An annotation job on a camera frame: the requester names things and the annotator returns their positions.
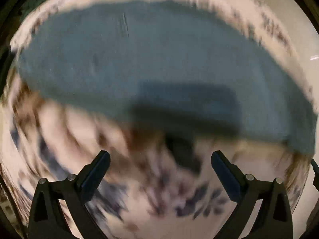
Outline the floral cream bed blanket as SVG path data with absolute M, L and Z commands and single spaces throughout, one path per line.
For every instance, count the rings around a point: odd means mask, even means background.
M 111 164 L 85 207 L 109 238 L 213 238 L 236 206 L 211 166 L 214 151 L 222 151 L 259 180 L 280 178 L 294 209 L 315 150 L 307 154 L 284 142 L 204 133 L 184 136 L 121 122 L 43 97 L 20 76 L 22 50 L 51 16 L 131 1 L 172 1 L 214 14 L 265 49 L 302 90 L 317 117 L 288 32 L 263 0 L 28 0 L 10 41 L 14 59 L 1 96 L 1 176 L 22 223 L 29 223 L 41 178 L 55 182 L 77 174 L 101 150 L 109 152 Z

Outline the blue denim jeans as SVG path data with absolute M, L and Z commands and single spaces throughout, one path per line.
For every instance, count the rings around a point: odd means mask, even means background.
M 214 14 L 172 1 L 51 16 L 17 68 L 43 97 L 121 122 L 315 150 L 312 105 L 271 55 Z

